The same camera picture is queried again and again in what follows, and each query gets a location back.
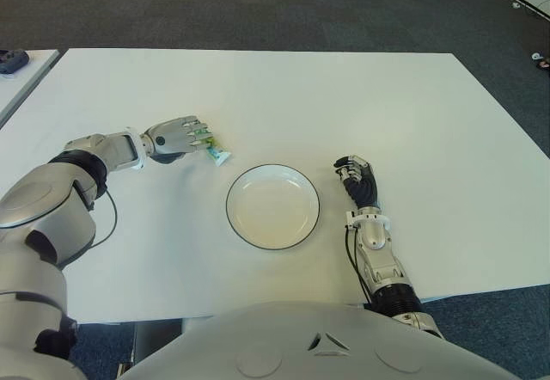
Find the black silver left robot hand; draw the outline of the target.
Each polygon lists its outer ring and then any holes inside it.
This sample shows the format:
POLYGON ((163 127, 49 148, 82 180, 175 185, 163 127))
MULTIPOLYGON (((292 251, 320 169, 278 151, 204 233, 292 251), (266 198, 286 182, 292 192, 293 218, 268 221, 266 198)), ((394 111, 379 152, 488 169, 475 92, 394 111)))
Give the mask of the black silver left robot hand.
POLYGON ((186 154, 208 148, 213 134, 196 116, 186 116, 156 124, 140 138, 149 158, 170 164, 186 154))

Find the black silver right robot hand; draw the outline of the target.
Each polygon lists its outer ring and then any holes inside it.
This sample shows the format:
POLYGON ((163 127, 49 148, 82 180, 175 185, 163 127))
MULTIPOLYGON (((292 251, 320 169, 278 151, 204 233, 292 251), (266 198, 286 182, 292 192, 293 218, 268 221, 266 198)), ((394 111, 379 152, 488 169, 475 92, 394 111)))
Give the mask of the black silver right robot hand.
POLYGON ((344 156, 339 158, 333 166, 358 209, 380 207, 376 178, 368 162, 359 156, 344 156))

